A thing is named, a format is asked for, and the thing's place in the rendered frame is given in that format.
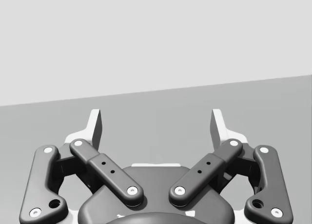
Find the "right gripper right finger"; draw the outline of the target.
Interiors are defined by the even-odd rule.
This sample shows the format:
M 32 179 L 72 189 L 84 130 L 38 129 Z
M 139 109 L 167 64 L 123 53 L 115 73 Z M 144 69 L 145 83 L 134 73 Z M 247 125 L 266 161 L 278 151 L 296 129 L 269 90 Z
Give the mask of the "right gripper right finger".
M 220 109 L 212 110 L 210 134 L 214 151 L 206 154 L 171 186 L 170 203 L 184 207 L 206 187 L 221 192 L 239 174 L 248 177 L 254 191 L 243 209 L 249 222 L 293 223 L 293 211 L 277 150 L 267 145 L 252 148 L 243 134 L 226 127 Z

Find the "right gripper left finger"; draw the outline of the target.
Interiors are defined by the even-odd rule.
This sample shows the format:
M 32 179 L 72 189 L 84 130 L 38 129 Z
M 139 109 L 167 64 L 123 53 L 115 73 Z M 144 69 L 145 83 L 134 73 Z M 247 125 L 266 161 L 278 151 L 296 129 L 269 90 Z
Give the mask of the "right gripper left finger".
M 104 185 L 128 207 L 143 202 L 143 188 L 98 151 L 101 134 L 101 113 L 93 109 L 86 128 L 68 135 L 61 148 L 46 145 L 35 151 L 19 213 L 21 224 L 57 224 L 65 220 L 69 209 L 59 189 L 64 178 L 73 174 L 92 193 Z

